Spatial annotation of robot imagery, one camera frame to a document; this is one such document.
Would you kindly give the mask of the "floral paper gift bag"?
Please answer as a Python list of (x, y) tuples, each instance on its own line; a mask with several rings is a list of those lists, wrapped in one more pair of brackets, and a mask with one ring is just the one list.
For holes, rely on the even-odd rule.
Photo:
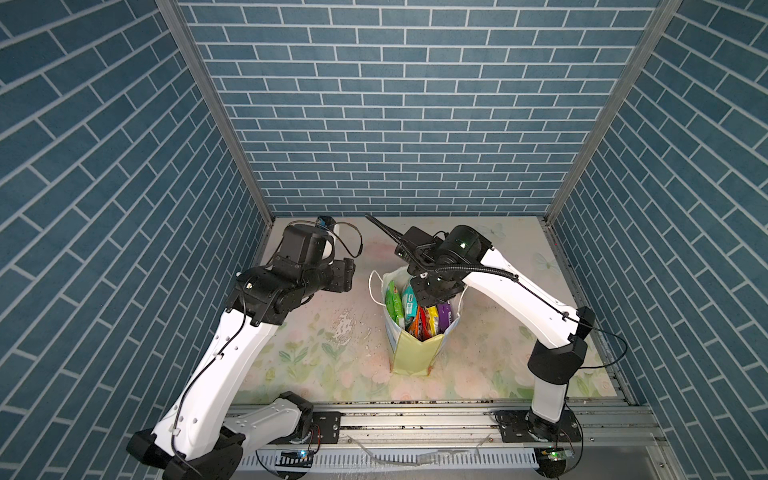
[(398, 327), (390, 318), (385, 306), (385, 292), (387, 284), (393, 281), (400, 296), (408, 283), (413, 284), (411, 276), (405, 267), (399, 268), (384, 275), (374, 271), (369, 275), (368, 288), (371, 299), (383, 309), (384, 326), (390, 348), (390, 365), (394, 374), (410, 376), (427, 376), (435, 363), (435, 359), (445, 346), (449, 335), (457, 328), (460, 321), (462, 300), (461, 293), (448, 303), (453, 311), (453, 323), (444, 334), (438, 334), (430, 339), (421, 341), (414, 338), (407, 331), (407, 327)]

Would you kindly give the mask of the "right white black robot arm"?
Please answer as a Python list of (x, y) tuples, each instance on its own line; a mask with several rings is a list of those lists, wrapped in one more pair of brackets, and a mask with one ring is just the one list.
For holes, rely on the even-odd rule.
[(568, 384), (583, 367), (594, 312), (571, 307), (544, 291), (470, 226), (458, 225), (439, 238), (418, 227), (400, 233), (372, 215), (366, 219), (395, 241), (395, 254), (408, 263), (410, 284), (421, 306), (446, 303), (472, 288), (534, 334), (536, 343), (528, 360), (534, 394), (526, 422), (537, 440), (555, 440)]

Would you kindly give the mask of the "purple Fox's candy packet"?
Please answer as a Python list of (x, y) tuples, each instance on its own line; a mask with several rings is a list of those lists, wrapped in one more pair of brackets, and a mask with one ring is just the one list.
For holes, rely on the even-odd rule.
[(449, 303), (440, 303), (437, 305), (438, 312), (438, 333), (444, 334), (453, 323), (453, 311)]

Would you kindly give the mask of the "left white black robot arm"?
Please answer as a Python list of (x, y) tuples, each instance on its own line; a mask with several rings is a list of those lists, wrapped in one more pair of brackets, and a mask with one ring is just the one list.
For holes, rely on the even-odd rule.
[(266, 264), (236, 275), (202, 359), (158, 423), (132, 435), (131, 457), (165, 479), (229, 479), (249, 451), (275, 440), (311, 440), (314, 406), (290, 391), (238, 418), (226, 415), (288, 315), (320, 291), (351, 290), (356, 256), (337, 258), (339, 230), (329, 216), (292, 222)]

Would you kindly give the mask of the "teal snack packet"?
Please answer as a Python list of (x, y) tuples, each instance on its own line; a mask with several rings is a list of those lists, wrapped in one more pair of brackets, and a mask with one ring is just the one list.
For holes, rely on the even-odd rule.
[(403, 307), (405, 326), (408, 327), (410, 323), (416, 319), (419, 309), (414, 290), (410, 283), (407, 284), (402, 293), (401, 303)]

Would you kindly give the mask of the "orange Fox's candy packet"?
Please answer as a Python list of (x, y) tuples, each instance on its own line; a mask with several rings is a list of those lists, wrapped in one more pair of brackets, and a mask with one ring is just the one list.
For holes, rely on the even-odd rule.
[(418, 311), (407, 326), (408, 333), (419, 341), (421, 341), (423, 338), (422, 319), (423, 315), (420, 311)]

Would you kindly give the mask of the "yellow green snack packet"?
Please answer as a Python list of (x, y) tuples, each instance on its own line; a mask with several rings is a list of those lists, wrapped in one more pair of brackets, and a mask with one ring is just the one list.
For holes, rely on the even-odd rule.
[(439, 331), (439, 313), (435, 306), (421, 308), (423, 311), (422, 333), (425, 340), (430, 339), (440, 333)]

